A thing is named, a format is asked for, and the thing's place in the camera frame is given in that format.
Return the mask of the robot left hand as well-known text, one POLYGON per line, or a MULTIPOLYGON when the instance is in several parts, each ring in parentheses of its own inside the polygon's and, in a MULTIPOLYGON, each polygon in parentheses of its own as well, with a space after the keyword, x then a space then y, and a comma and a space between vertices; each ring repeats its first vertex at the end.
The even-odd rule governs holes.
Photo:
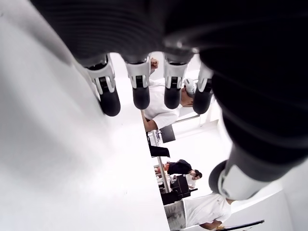
POLYGON ((305 0, 34 0, 84 67, 126 63, 134 103, 149 103, 149 54, 161 51, 165 104, 180 102, 194 54, 202 65, 193 109, 214 96, 233 142, 211 189, 254 196, 308 156, 308 3, 305 0))

